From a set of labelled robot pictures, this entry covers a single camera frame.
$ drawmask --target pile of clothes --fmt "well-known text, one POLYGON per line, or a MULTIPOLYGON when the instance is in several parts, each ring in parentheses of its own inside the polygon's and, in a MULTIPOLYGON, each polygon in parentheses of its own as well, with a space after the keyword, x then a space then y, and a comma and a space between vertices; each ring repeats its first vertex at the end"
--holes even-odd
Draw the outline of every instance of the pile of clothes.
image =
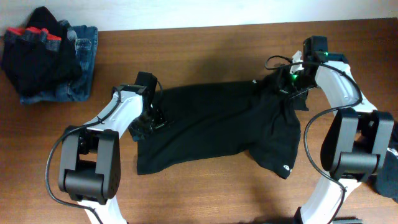
POLYGON ((7 29, 1 68, 22 104, 84 101, 90 95, 97 45, 96 27, 72 27, 39 7, 26 28, 7 29))

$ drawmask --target blue jeans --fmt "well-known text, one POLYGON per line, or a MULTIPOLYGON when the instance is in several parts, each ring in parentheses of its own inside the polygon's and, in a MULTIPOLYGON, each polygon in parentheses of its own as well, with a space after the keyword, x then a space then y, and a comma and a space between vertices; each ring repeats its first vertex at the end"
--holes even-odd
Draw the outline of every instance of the blue jeans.
POLYGON ((81 66, 79 79, 59 84, 54 90, 41 91, 37 95, 20 96, 21 104, 29 105, 40 101, 85 101, 90 96, 93 82, 95 54, 98 46, 98 29, 96 27, 72 27, 77 34, 75 41, 76 60, 81 66))

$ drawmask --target brown table surface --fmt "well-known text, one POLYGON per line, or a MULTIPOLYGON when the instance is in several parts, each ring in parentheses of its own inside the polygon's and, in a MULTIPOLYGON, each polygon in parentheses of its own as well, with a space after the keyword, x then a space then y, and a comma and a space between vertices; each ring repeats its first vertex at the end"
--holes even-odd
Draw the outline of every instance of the brown table surface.
MULTIPOLYGON (((54 202, 44 187, 44 169, 54 141, 70 124, 83 124, 110 100, 111 87, 134 83, 138 71, 152 72, 164 88, 193 83, 260 79, 271 55, 292 56, 311 35, 328 37, 331 52, 342 52, 365 96, 398 118, 397 19, 301 22, 194 29, 100 32, 90 99, 80 103, 19 104, 9 80, 0 75, 0 223, 88 223, 83 210, 54 202)), ((329 108, 321 90, 312 90, 309 112, 298 111, 304 129, 329 108)), ((332 114, 321 117, 308 137, 319 153, 332 114)), ((129 223, 237 223, 292 217, 313 192, 320 175, 302 141, 287 180, 259 167, 246 153, 177 164, 152 175, 136 173, 137 144, 121 138, 122 177, 118 202, 129 223)), ((50 184, 56 195, 60 148, 50 184)), ((362 184, 339 217, 366 223, 397 223, 398 204, 362 184)))

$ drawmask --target clothing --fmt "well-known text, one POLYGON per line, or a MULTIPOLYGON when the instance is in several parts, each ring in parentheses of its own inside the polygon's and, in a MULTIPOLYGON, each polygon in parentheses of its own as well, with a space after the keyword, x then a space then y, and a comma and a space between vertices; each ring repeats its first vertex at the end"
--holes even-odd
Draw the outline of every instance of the clothing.
MULTIPOLYGON (((137 142, 137 173, 248 149, 261 167, 286 179, 297 156, 300 122, 294 100, 279 91, 275 77, 173 88, 162 98, 157 93, 153 105, 167 124, 137 142)), ((132 126, 129 131, 133 136, 132 126)))
POLYGON ((23 96, 53 90, 59 83, 81 77, 74 46, 68 39, 70 25, 67 22, 55 24, 53 15, 44 9, 41 7, 35 10, 28 22, 37 27, 28 27, 21 35, 18 33, 19 29, 9 29, 6 32, 6 37, 17 37, 5 38, 1 67, 16 91, 23 96), (34 32, 35 30, 41 30, 40 34, 34 32), (55 50, 49 49, 53 46, 48 44, 53 41, 48 36, 61 37, 55 50))
POLYGON ((378 172, 374 183, 375 190, 382 196, 398 203, 398 125, 392 130, 389 148, 383 168, 378 172))
POLYGON ((54 90, 41 91, 34 96, 21 96, 20 103, 32 104, 40 101, 84 101, 90 96, 95 55, 98 46, 98 30, 96 27, 75 26, 68 32, 69 39, 75 36, 74 46, 76 62, 80 65, 82 74, 79 79, 63 82, 54 90))

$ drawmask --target white background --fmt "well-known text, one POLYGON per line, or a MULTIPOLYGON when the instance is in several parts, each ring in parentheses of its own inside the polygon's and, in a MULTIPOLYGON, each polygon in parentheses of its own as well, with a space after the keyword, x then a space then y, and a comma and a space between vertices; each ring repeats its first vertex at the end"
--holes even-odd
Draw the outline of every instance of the white background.
POLYGON ((398 16, 398 0, 0 0, 0 35, 39 6, 99 30, 227 26, 398 16))

